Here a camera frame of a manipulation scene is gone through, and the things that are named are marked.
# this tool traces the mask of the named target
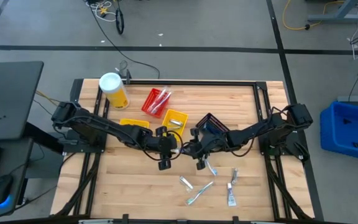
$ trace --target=wooden table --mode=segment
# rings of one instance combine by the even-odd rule
[[[79,103],[89,111],[93,111],[98,81],[83,80]],[[283,83],[266,84],[271,106],[284,108],[288,101]],[[127,85],[131,99],[129,107],[122,111],[110,109],[108,118],[117,123],[122,118],[150,121],[151,130],[161,126],[163,117],[153,118],[140,110],[153,87],[161,88],[162,85]],[[191,139],[190,128],[207,113],[214,114],[229,129],[244,129],[258,122],[252,88],[194,85],[172,85],[170,88],[174,93],[167,108],[189,114],[183,132],[184,141]],[[77,188],[83,157],[83,154],[77,154],[64,165],[51,213],[62,209]],[[125,147],[115,137],[108,136],[106,151],[101,156],[91,217],[121,218],[122,214],[128,213],[131,219],[232,220],[233,216],[238,216],[240,220],[273,220],[265,162],[259,144],[254,144],[245,157],[222,152],[212,154],[209,161],[217,169],[217,177],[213,177],[208,168],[197,170],[196,160],[185,155],[172,161],[171,169],[159,171],[157,162],[143,152]],[[282,164],[288,191],[305,213],[313,217],[301,162],[292,156],[282,156]],[[237,206],[228,207],[226,184],[230,182],[234,167],[239,169],[239,179],[234,186]],[[181,175],[195,186],[194,191],[186,191],[179,182]],[[212,180],[214,185],[193,205],[186,206],[185,201]],[[278,190],[276,193],[280,215],[284,217],[281,194]],[[85,199],[86,196],[81,211],[85,210]]]

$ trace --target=concrete floor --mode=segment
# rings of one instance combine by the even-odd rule
[[[282,26],[286,0],[273,1],[285,49],[350,50],[348,37],[356,24],[323,24],[309,31]],[[319,14],[324,1],[292,1],[287,23],[306,24],[307,14]],[[114,24],[101,22],[118,46],[232,47],[277,49],[266,1],[261,0],[124,0],[123,36]],[[328,12],[337,6],[330,6]],[[9,1],[0,16],[0,45],[109,46],[90,10],[80,0]],[[282,80],[277,53],[244,52],[124,52],[161,71],[161,78],[221,80]],[[41,60],[45,63],[39,90],[67,100],[73,79],[100,77],[114,71],[123,59],[117,52],[87,50],[0,50],[0,62]],[[314,125],[306,130],[314,177],[324,219],[358,223],[358,159],[324,151],[319,146],[319,114],[339,95],[348,95],[357,78],[358,60],[351,55],[287,55],[299,103],[307,105]],[[129,63],[136,78],[156,78],[150,68]],[[358,84],[354,90],[358,95]],[[54,107],[38,100],[49,110]],[[33,105],[29,121],[51,131],[50,116]],[[32,180],[26,196],[35,197],[57,183],[57,178]],[[46,217],[54,192],[0,220]]]

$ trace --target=yellow tray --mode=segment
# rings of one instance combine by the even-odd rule
[[[179,111],[169,109],[164,117],[164,121],[162,122],[162,125],[166,126],[168,128],[168,130],[170,130],[170,128],[177,127],[177,125],[174,125],[169,122],[171,119],[182,122],[183,126],[180,129],[172,130],[172,131],[175,131],[176,133],[178,133],[181,137],[181,135],[183,134],[183,130],[185,129],[185,126],[186,126],[187,117],[188,117],[188,115],[185,113],[181,113]],[[176,134],[175,134],[175,138],[177,139],[177,141],[180,142],[180,139]]]
[[[125,125],[125,124],[132,124],[132,125],[139,125],[143,128],[149,128],[150,123],[148,121],[140,121],[135,119],[121,119],[119,121],[119,124]]]

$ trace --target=blue bin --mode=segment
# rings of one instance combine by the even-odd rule
[[[334,102],[320,114],[321,148],[358,158],[358,106]]]

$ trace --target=red container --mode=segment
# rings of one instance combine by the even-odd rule
[[[160,93],[161,93],[160,90],[158,90],[156,88],[152,88],[152,91],[150,91],[149,96],[147,97],[147,99],[144,102],[143,107],[142,107],[142,111],[144,111],[144,113],[147,113],[148,115],[154,116],[156,118],[161,118],[162,112],[164,111],[164,109],[169,101],[169,98],[167,100],[165,100],[165,102],[163,102],[163,104],[158,108],[158,110],[155,114],[149,113],[147,111],[149,106],[154,102],[154,100],[156,99],[156,97],[159,96]],[[168,95],[168,93],[165,93],[164,96],[161,97],[161,100],[159,102],[157,102],[157,104],[159,104],[167,95]]]

